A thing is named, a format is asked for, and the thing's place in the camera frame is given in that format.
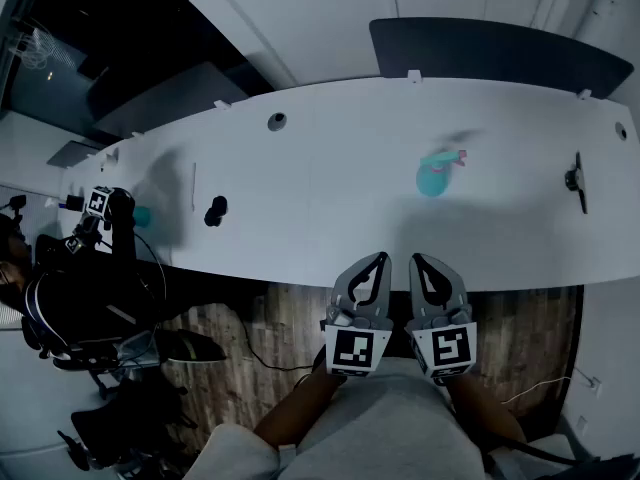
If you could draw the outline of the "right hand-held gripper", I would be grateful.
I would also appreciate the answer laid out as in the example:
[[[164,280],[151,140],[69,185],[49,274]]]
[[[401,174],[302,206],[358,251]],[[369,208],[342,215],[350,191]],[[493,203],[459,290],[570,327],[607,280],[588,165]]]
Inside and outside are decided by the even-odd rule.
[[[476,364],[476,322],[462,277],[444,262],[414,253],[409,262],[412,311],[405,327],[425,376],[435,385]],[[445,312],[426,315],[427,312]]]

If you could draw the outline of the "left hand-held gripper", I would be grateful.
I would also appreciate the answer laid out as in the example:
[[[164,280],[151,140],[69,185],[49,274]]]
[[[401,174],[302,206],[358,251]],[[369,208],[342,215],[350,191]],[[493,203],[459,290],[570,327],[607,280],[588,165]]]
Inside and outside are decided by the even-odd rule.
[[[377,369],[393,330],[387,317],[391,278],[389,255],[377,252],[356,261],[336,279],[322,323],[329,374],[366,377]],[[367,283],[369,298],[357,301],[356,289]]]

